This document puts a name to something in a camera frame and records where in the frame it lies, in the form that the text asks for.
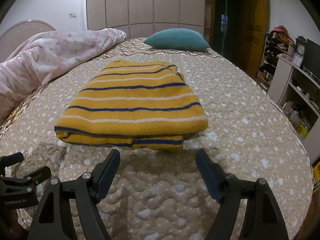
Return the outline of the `black television screen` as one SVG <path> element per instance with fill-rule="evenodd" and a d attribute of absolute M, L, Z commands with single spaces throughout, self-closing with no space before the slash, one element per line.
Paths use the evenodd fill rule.
<path fill-rule="evenodd" d="M 317 79 L 320 79 L 320 45 L 310 39 L 307 39 L 303 67 Z"/>

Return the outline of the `small white desk clock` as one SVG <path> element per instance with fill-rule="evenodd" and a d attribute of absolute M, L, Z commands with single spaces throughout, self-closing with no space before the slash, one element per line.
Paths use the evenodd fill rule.
<path fill-rule="evenodd" d="M 299 68 L 302 65 L 303 58 L 304 57 L 302 55 L 299 55 L 298 53 L 294 52 L 291 58 L 291 63 Z"/>

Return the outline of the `dark mantel clock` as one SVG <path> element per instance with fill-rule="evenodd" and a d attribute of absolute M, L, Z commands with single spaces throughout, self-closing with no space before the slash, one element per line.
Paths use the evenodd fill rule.
<path fill-rule="evenodd" d="M 296 53 L 304 58 L 305 48 L 307 44 L 307 39 L 303 36 L 298 36 L 296 38 Z"/>

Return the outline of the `pile of clothes on shelf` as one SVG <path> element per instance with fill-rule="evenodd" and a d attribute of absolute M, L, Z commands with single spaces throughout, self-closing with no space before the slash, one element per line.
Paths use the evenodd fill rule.
<path fill-rule="evenodd" d="M 283 25 L 274 27 L 267 38 L 268 44 L 288 51 L 289 46 L 296 48 L 294 40 L 290 37 L 289 32 Z"/>

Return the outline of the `beige wardrobe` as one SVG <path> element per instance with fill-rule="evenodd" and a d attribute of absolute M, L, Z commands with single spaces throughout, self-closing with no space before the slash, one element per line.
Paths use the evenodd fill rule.
<path fill-rule="evenodd" d="M 86 0 L 89 30 L 115 28 L 128 39 L 186 28 L 203 34 L 206 0 Z"/>

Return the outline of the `yellow striped knit sweater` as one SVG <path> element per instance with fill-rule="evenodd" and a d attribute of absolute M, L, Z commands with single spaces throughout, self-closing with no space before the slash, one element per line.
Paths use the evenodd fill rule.
<path fill-rule="evenodd" d="M 116 60 L 80 90 L 54 130 L 70 144 L 173 150 L 207 127 L 176 65 Z"/>

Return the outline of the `brown wooden door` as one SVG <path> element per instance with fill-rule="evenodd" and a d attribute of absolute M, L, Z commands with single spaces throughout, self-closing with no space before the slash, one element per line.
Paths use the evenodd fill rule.
<path fill-rule="evenodd" d="M 209 44 L 255 78 L 267 33 L 267 0 L 212 0 Z"/>

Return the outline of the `pink padded headboard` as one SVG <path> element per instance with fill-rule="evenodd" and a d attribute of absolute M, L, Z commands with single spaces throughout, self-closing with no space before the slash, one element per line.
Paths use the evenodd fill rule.
<path fill-rule="evenodd" d="M 46 31 L 54 31 L 51 25 L 40 20 L 27 20 L 19 22 L 1 35 L 0 61 L 4 62 L 10 54 L 30 37 Z"/>

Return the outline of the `teal pillow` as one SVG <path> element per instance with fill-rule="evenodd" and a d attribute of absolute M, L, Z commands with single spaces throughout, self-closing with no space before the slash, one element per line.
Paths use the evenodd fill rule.
<path fill-rule="evenodd" d="M 200 33 L 185 28 L 158 31 L 149 36 L 144 43 L 157 49 L 189 51 L 205 51 L 210 47 Z"/>

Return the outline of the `beige dotted quilted bedspread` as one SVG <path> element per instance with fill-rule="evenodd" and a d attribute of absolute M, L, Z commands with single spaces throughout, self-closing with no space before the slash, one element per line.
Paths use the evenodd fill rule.
<path fill-rule="evenodd" d="M 201 179 L 195 151 L 239 179 L 265 178 L 283 214 L 289 239 L 303 224 L 312 196 L 307 152 L 282 111 L 243 71 L 218 53 L 156 50 L 137 38 L 83 63 L 26 98 L 1 127 L 1 155 L 21 152 L 24 161 L 7 169 L 22 177 L 49 166 L 62 181 L 78 178 L 103 161 L 109 148 L 70 145 L 54 125 L 73 98 L 114 60 L 175 64 L 199 97 L 208 128 L 177 153 L 121 151 L 109 193 L 98 205 L 112 239 L 204 239 L 217 214 Z"/>

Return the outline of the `white shelf unit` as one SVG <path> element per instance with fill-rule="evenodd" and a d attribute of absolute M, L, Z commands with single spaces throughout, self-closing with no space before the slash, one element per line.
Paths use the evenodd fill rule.
<path fill-rule="evenodd" d="M 319 79 L 303 64 L 291 63 L 294 52 L 292 46 L 285 51 L 266 42 L 257 81 L 305 139 L 319 124 Z"/>

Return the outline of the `pink floral duvet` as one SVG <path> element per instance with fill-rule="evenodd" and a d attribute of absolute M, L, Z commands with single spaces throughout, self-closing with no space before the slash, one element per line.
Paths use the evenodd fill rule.
<path fill-rule="evenodd" d="M 34 90 L 126 37 L 122 30 L 105 28 L 77 33 L 48 31 L 27 39 L 1 63 L 1 122 Z"/>

